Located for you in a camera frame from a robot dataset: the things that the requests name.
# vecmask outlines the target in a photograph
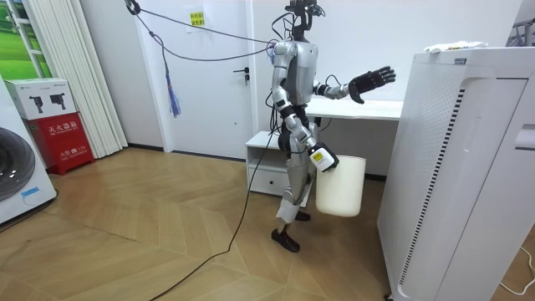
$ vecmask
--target robot leg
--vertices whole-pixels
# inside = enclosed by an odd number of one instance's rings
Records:
[[[298,214],[306,215],[306,213],[299,212],[299,205],[303,201],[304,189],[307,185],[310,159],[304,145],[292,135],[290,135],[290,146],[291,158],[286,161],[290,187],[283,192],[283,199],[277,213],[279,226],[272,231],[271,237],[288,251],[296,253],[299,252],[300,246],[288,235],[288,229]]]

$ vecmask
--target vent grille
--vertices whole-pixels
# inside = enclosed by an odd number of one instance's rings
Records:
[[[415,234],[412,237],[412,241],[410,242],[409,253],[407,254],[405,265],[403,266],[403,273],[401,274],[401,278],[400,278],[400,285],[403,285],[403,282],[405,281],[405,276],[407,274],[407,270],[409,269],[410,260],[412,259],[412,255],[415,251],[415,246],[416,246],[416,241],[418,240],[418,236],[420,236],[421,226],[424,223],[424,217],[425,217],[425,214],[427,213],[427,207],[429,206],[431,195],[433,193],[433,190],[435,189],[436,178],[438,177],[438,174],[441,170],[442,161],[444,160],[444,154],[446,153],[448,143],[450,142],[451,132],[453,131],[453,125],[455,124],[457,115],[459,115],[459,109],[461,108],[462,97],[464,96],[464,94],[465,94],[465,90],[460,89],[459,94],[457,96],[457,102],[455,103],[455,107],[453,109],[453,112],[451,113],[450,123],[448,125],[446,135],[444,136],[444,141],[442,142],[441,152],[439,153],[438,159],[435,164],[435,170],[433,170],[433,176],[431,177],[429,187],[427,188],[427,193],[425,194],[424,206],[421,209],[420,217],[418,218],[418,223],[416,224]]]

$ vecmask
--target humanoid robot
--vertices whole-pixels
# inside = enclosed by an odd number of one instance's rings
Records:
[[[273,103],[283,118],[283,132],[278,145],[288,153],[287,169],[290,187],[283,192],[277,217],[279,225],[271,233],[272,239],[290,252],[299,252],[300,246],[288,235],[290,224],[308,221],[310,216],[299,211],[305,186],[313,179],[314,172],[326,172],[335,168],[339,160],[323,143],[318,142],[318,126],[305,115],[312,95],[329,99],[342,99],[350,95],[359,104],[360,95],[395,81],[390,67],[369,71],[349,82],[331,87],[314,80],[318,47],[304,37],[312,27],[313,16],[325,16],[317,0],[292,0],[286,10],[300,21],[292,28],[292,37],[276,43],[273,48]]]

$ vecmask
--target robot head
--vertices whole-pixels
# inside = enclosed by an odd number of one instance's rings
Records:
[[[285,9],[301,19],[301,23],[292,29],[296,40],[304,39],[304,32],[312,28],[313,16],[325,16],[325,11],[318,5],[318,0],[291,0]]]

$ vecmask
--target white curtain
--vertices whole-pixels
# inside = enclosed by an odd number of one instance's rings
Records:
[[[125,133],[79,0],[23,0],[23,4],[52,75],[69,81],[93,156],[122,150],[127,146]]]

